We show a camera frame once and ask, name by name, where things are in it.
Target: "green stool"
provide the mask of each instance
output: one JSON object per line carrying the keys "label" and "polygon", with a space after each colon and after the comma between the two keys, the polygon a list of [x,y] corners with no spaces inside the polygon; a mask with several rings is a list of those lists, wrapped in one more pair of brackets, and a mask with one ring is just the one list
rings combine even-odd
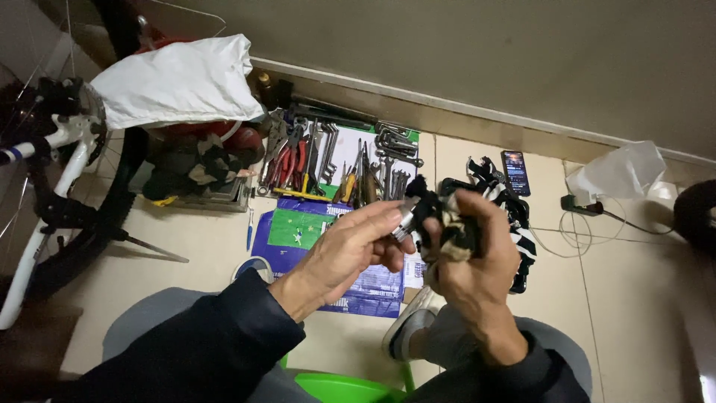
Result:
{"label": "green stool", "polygon": [[[286,368],[288,358],[287,354],[281,359],[282,368]],[[405,381],[406,392],[378,382],[337,374],[306,372],[296,375],[295,380],[322,403],[398,403],[415,390],[410,364],[401,365],[400,374]]]}

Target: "tiled floor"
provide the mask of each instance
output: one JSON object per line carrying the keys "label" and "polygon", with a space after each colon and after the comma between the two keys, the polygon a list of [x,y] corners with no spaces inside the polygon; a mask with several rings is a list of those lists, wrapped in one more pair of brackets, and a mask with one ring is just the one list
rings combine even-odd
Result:
{"label": "tiled floor", "polygon": [[[445,177],[466,180],[467,157],[488,156],[501,170],[500,151],[479,143],[423,135],[420,156],[426,164],[420,171],[429,184]],[[552,325],[582,347],[591,366],[595,402],[698,400],[699,377],[690,347],[693,337],[685,331],[694,326],[685,324],[684,318],[693,320],[698,313],[697,320],[704,321],[696,325],[700,329],[713,328],[714,323],[702,268],[689,247],[675,234],[649,235],[626,228],[615,240],[593,245],[579,257],[584,246],[571,247],[558,231],[563,214],[559,198],[567,193],[565,169],[575,167],[533,154],[526,154],[526,166],[532,189],[532,196],[526,199],[531,224],[550,252],[538,247],[526,293],[508,299],[513,313]],[[93,191],[102,184],[102,180],[95,181]],[[655,196],[650,196],[654,201],[621,201],[628,219],[648,225],[652,212],[673,205],[673,199]],[[251,203],[257,214],[275,207],[268,199]],[[621,214],[618,206],[607,203],[608,209],[613,207]],[[614,237],[619,229],[619,222],[608,217],[586,219],[594,243]],[[57,296],[84,308],[63,370],[83,373],[97,365],[109,325],[146,295],[172,286],[206,291],[225,287],[237,264],[248,257],[243,250],[247,220],[246,214],[137,203],[125,228],[137,238],[180,252],[191,263],[153,259],[132,245],[111,246],[93,270]],[[568,237],[589,241],[589,231],[580,219],[569,214],[564,227],[571,232]],[[383,357],[379,348],[391,322],[316,312],[306,319],[306,340],[289,354],[289,366],[399,387],[397,366]],[[440,372],[439,367],[424,361],[413,363],[412,368],[417,384]]]}

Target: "smartphone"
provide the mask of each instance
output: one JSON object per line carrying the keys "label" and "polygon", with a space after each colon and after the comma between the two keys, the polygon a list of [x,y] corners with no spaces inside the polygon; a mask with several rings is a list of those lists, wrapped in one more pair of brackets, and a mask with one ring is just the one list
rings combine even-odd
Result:
{"label": "smartphone", "polygon": [[527,180],[527,168],[525,167],[525,156],[519,151],[502,152],[502,164],[505,167],[507,185],[520,196],[529,196],[530,182]]}

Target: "baseboard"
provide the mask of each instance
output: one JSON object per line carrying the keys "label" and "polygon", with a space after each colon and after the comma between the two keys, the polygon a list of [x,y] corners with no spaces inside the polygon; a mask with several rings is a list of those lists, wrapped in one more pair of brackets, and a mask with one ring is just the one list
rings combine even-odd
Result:
{"label": "baseboard", "polygon": [[[359,80],[357,78],[347,77],[344,75],[322,72],[320,70],[309,69],[307,67],[289,65],[286,63],[263,59],[260,57],[252,57],[251,63],[253,64],[253,66],[260,69],[273,70],[276,72],[282,72],[285,74],[303,77],[310,80],[341,85],[342,87],[353,88],[355,90],[361,90],[369,93],[375,93],[392,98],[397,98],[400,100],[406,100],[434,108],[445,109],[456,113],[462,113],[463,115],[475,116],[477,118],[494,120],[497,122],[508,123],[511,125],[518,125],[525,128],[545,131],[548,133],[555,133],[562,136],[578,138],[586,141],[593,141],[594,143],[601,143],[615,147],[621,147],[625,146],[626,144],[633,143],[633,141],[624,138],[608,136],[605,134],[585,131],[578,128],[571,128],[564,125],[558,125],[556,123],[545,122],[543,120],[526,118],[524,116],[500,112],[499,110],[492,110],[479,106],[468,105],[466,103],[446,100],[444,98],[434,97],[432,95],[416,93],[415,91],[403,90],[402,88],[390,87],[388,85]],[[661,151],[662,155],[667,158],[672,158],[678,161],[694,163],[697,165],[706,166],[711,169],[716,169],[716,161],[710,160],[708,158],[695,156],[681,151],[671,150],[669,148],[659,147],[659,151]]]}

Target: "bicycle wheel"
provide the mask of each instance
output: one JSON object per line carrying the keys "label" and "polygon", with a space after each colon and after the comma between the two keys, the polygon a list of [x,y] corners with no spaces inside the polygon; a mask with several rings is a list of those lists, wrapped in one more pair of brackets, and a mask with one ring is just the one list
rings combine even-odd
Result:
{"label": "bicycle wheel", "polygon": [[[127,13],[127,4],[123,1],[98,1],[96,4],[103,19],[106,16],[114,19],[105,25],[107,25],[110,39],[117,50],[118,58],[122,59],[138,49],[139,43],[136,36],[132,34],[134,26],[131,22],[131,13]],[[122,16],[125,16],[125,21],[128,22],[125,25],[121,23]],[[103,224],[121,227],[126,220],[135,199],[135,195],[128,191],[128,184],[146,157],[147,139],[147,133],[143,129],[129,128],[125,131],[121,151],[113,150],[109,144],[106,145],[104,157],[107,158],[108,152],[114,152],[119,155],[119,161],[114,167],[116,172],[112,184],[98,209]],[[5,229],[8,229],[10,224],[13,224],[14,227],[14,222],[9,222]],[[50,242],[50,239],[61,231],[64,231],[63,238],[58,238],[58,241],[65,240],[65,238],[69,241],[58,242],[58,245]],[[45,237],[43,246],[36,253],[38,263],[33,269],[32,278],[25,292],[26,300],[42,300],[56,293],[85,271],[111,242],[106,235],[86,229],[82,231],[59,230],[57,233],[51,237]],[[4,278],[4,280],[9,286],[8,278]],[[0,290],[5,291],[5,287],[0,285]]]}

